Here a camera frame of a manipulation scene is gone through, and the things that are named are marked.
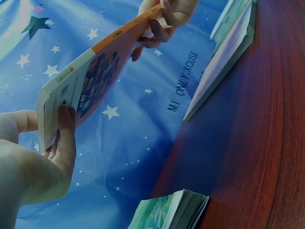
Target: blue fabric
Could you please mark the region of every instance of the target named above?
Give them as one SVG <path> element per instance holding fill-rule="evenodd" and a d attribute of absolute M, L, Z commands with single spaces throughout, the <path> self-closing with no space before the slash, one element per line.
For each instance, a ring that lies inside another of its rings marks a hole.
<path fill-rule="evenodd" d="M 127 63 L 104 102 L 77 129 L 77 158 L 67 196 L 22 207 L 17 229 L 129 225 L 138 203 L 154 186 L 213 52 L 209 34 L 227 1 L 211 6 L 213 2 L 200 1 L 193 19 L 170 42 Z M 136 16 L 140 3 L 0 0 L 0 112 L 35 110 L 39 90 L 50 80 L 44 73 L 48 65 L 63 69 Z M 30 27 L 25 29 L 31 16 L 47 18 L 49 28 L 40 25 L 30 39 Z M 92 40 L 87 36 L 91 29 L 98 35 Z M 117 115 L 107 115 L 107 108 Z M 37 132 L 20 135 L 20 144 L 34 151 L 37 143 Z"/>

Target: book page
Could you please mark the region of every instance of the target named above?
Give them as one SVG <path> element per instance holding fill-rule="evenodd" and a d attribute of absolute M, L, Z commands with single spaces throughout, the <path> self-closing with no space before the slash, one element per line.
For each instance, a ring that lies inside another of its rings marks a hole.
<path fill-rule="evenodd" d="M 183 192 L 169 196 L 142 200 L 128 229 L 168 229 L 171 225 Z"/>
<path fill-rule="evenodd" d="M 219 75 L 221 70 L 225 67 L 230 58 L 234 55 L 235 51 L 241 45 L 242 41 L 244 40 L 244 37 L 247 34 L 247 28 L 251 16 L 251 8 L 252 1 L 249 1 L 242 15 L 238 18 L 235 25 L 232 27 L 224 42 L 218 49 L 217 53 L 208 64 L 207 68 L 203 73 L 202 79 L 196 89 L 194 97 L 187 109 L 184 119 L 195 108 L 201 97 L 211 86 L 211 84 Z"/>

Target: open book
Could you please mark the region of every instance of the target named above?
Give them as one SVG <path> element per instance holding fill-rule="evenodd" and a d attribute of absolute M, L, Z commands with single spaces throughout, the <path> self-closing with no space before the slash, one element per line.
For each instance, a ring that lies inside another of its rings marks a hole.
<path fill-rule="evenodd" d="M 213 56 L 185 114 L 189 121 L 254 39 L 257 0 L 228 0 L 210 35 Z"/>
<path fill-rule="evenodd" d="M 76 110 L 79 126 L 99 106 L 116 82 L 149 21 L 161 13 L 157 5 L 120 27 L 75 59 L 45 84 L 37 100 L 40 152 L 54 144 L 58 132 L 57 114 L 61 104 Z"/>
<path fill-rule="evenodd" d="M 182 190 L 142 200 L 128 229 L 193 229 L 200 223 L 209 197 Z"/>

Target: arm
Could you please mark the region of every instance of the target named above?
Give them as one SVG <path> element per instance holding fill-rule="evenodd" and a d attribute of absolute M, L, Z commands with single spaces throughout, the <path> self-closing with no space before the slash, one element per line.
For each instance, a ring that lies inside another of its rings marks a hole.
<path fill-rule="evenodd" d="M 12 165 L 0 156 L 0 228 L 15 228 L 16 217 L 25 194 L 25 182 Z"/>

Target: red wooden surface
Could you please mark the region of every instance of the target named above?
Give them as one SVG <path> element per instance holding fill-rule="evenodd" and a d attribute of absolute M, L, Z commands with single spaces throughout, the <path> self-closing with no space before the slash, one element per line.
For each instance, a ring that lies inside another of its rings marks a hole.
<path fill-rule="evenodd" d="M 212 198 L 201 229 L 305 228 L 305 0 L 259 0 L 254 43 L 189 123 L 151 197 Z"/>

